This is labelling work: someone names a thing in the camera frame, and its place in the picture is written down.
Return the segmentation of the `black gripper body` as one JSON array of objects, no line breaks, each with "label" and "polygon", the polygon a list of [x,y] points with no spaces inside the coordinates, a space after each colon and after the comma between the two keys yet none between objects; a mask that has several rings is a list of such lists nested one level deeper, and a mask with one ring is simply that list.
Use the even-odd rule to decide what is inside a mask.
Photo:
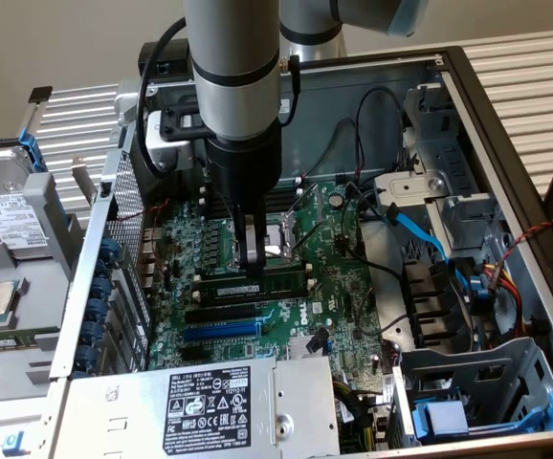
[{"label": "black gripper body", "polygon": [[281,176],[281,146],[279,120],[248,140],[205,139],[210,178],[241,212],[265,213],[265,197]]}]

